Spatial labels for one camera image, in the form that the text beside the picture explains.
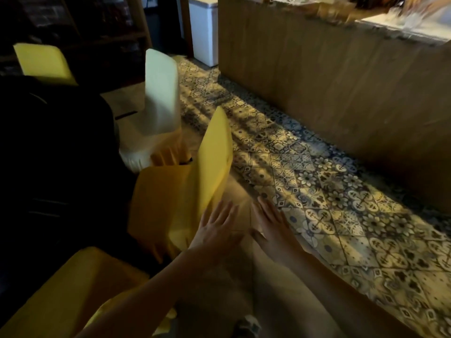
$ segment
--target forearm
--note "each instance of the forearm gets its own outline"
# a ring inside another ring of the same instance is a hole
[[[150,337],[203,271],[195,252],[183,252],[124,302],[80,332],[77,338]]]
[[[419,337],[314,256],[301,250],[293,252],[290,268],[349,337]]]

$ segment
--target wooden shelf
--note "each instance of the wooden shelf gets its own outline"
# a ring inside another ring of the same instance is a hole
[[[119,43],[121,41],[128,41],[128,40],[138,40],[142,38],[146,38],[147,34],[145,31],[141,32],[133,32],[133,33],[127,33],[124,35],[118,35],[114,37],[107,37],[107,38],[101,38],[96,40],[90,40],[90,41],[83,41],[81,43],[76,43],[73,45],[68,45],[61,47],[61,51],[70,51],[70,50],[78,50],[87,48],[90,46],[99,46],[99,45],[106,45],[106,44],[112,44],[112,43]],[[10,54],[8,56],[0,56],[0,63],[3,62],[16,62],[17,57],[15,54]]]

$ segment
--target counter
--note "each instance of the counter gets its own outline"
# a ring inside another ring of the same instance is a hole
[[[372,12],[219,0],[219,69],[451,213],[450,43],[354,23]]]

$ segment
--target white chair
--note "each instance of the white chair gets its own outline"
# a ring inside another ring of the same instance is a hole
[[[145,167],[188,162],[182,140],[177,63],[166,54],[146,51],[144,110],[117,120],[122,160],[138,173]]]

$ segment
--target patterned tile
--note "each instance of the patterned tile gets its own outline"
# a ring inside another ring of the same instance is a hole
[[[379,267],[366,237],[340,236],[349,265]]]
[[[450,216],[362,167],[217,67],[184,58],[178,64],[183,121],[203,134],[215,108],[224,108],[234,169],[284,211],[299,238],[419,334],[451,336]]]

